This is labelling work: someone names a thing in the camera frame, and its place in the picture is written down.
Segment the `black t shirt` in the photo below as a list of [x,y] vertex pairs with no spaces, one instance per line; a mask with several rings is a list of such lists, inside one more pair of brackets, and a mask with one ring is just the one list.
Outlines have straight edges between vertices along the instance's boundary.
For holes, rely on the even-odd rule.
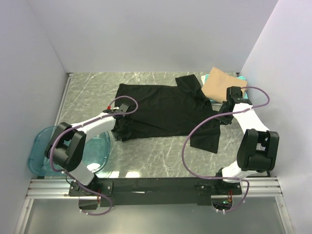
[[137,110],[125,119],[131,136],[126,140],[150,137],[187,136],[199,123],[216,115],[201,91],[195,75],[175,79],[176,86],[120,84],[115,105]]

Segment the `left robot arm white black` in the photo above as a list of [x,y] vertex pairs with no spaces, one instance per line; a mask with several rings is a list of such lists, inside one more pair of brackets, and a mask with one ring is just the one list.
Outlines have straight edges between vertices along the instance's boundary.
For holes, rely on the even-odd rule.
[[98,189],[97,183],[93,181],[96,176],[82,162],[85,143],[102,133],[113,130],[119,119],[134,113],[137,108],[129,110],[128,105],[122,104],[116,109],[107,109],[80,123],[60,123],[44,152],[49,159],[51,169],[77,180],[80,183],[80,190],[85,195],[94,195]]

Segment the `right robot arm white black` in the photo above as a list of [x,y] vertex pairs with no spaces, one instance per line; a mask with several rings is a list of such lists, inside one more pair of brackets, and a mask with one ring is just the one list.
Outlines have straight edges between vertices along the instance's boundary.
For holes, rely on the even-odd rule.
[[270,131],[260,120],[251,101],[243,97],[240,87],[227,88],[226,100],[222,102],[218,117],[222,125],[229,125],[236,119],[244,136],[237,151],[236,161],[221,168],[216,177],[222,177],[214,182],[214,190],[224,195],[231,189],[231,183],[237,183],[255,173],[273,170],[275,167],[279,134]]

